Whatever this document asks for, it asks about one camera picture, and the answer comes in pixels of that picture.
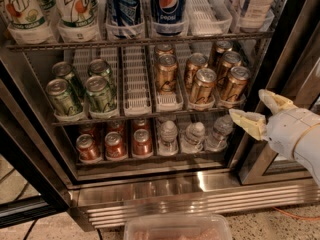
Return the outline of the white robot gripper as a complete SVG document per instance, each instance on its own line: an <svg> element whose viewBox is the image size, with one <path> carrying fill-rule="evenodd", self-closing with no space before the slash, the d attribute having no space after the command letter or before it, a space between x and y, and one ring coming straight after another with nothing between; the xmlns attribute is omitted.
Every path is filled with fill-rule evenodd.
<svg viewBox="0 0 320 240"><path fill-rule="evenodd" d="M260 89L258 95L273 114L267 126L262 114L230 109L236 125L258 141L267 137L270 147L288 159L293 159L295 153L305 156L320 150L319 115L296 108L292 100L266 89Z"/></svg>

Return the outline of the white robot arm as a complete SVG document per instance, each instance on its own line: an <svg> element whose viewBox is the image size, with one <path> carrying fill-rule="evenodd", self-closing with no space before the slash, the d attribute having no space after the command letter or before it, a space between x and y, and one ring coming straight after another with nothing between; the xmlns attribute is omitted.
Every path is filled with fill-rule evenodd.
<svg viewBox="0 0 320 240"><path fill-rule="evenodd" d="M300 163L320 185L320 116L269 90L260 89L258 95L272 116L230 109L232 121L257 141L267 141L276 153Z"/></svg>

